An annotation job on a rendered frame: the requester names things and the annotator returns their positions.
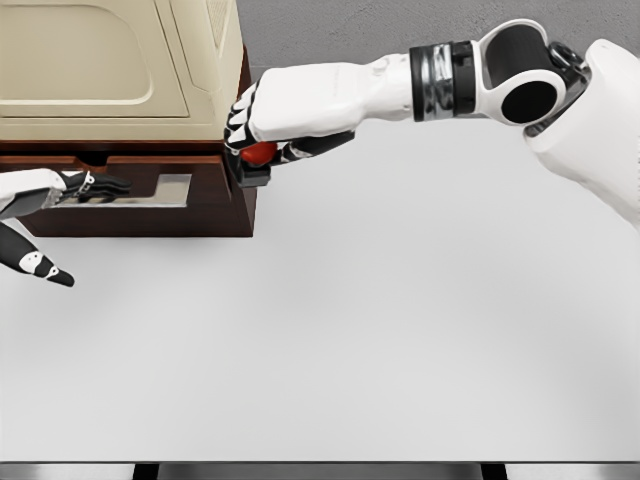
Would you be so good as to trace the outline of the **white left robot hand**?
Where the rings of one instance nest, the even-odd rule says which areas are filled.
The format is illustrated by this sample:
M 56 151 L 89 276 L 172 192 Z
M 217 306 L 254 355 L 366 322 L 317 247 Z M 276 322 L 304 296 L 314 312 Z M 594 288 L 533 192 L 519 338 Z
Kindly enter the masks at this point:
M 26 237 L 5 224 L 73 198 L 112 201 L 130 192 L 132 183 L 90 171 L 37 168 L 0 173 L 0 264 L 49 282 L 71 287 L 74 277 L 60 269 Z

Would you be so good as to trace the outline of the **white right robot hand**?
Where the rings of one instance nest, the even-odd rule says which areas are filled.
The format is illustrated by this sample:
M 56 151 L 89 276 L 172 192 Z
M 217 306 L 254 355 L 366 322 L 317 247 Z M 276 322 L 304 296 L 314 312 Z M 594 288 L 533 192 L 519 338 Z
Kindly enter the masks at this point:
M 266 71 L 232 106 L 227 157 L 249 167 L 324 154 L 355 138 L 364 119 L 364 73 L 354 63 Z

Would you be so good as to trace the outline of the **black switch with red button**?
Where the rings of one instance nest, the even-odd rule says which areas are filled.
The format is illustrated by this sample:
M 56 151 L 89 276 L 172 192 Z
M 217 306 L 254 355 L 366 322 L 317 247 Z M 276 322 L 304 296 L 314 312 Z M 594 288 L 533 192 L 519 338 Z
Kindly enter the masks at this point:
M 261 187 L 268 184 L 270 162 L 276 157 L 278 146 L 273 142 L 259 142 L 241 150 L 227 149 L 230 171 L 241 188 Z

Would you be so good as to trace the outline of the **brown drawer with metal handle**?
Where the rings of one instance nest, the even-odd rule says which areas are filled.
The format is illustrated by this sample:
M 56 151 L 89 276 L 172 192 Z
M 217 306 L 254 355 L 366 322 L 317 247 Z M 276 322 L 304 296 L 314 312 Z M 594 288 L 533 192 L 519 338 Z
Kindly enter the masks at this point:
M 132 188 L 111 203 L 71 201 L 19 217 L 36 237 L 220 236 L 236 222 L 219 155 L 111 155 L 103 166 L 74 156 L 0 156 L 0 172 L 40 167 L 106 173 Z

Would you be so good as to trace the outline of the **dark brown wooden cabinet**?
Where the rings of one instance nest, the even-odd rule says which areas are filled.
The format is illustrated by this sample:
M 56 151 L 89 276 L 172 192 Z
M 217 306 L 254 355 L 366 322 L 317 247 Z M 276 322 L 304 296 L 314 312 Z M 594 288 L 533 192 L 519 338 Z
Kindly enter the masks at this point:
M 226 235 L 201 237 L 252 236 L 257 192 L 238 186 L 224 156 L 220 133 L 204 122 L 167 115 L 34 119 L 0 116 L 0 156 L 74 156 L 90 166 L 103 166 L 111 155 L 221 156 L 236 222 Z

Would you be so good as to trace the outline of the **beige box-shaped appliance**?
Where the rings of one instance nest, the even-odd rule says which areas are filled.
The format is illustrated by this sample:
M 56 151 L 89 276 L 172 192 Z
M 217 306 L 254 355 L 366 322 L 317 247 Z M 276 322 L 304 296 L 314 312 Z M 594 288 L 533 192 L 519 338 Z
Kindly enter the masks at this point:
M 215 141 L 236 0 L 0 0 L 0 140 Z

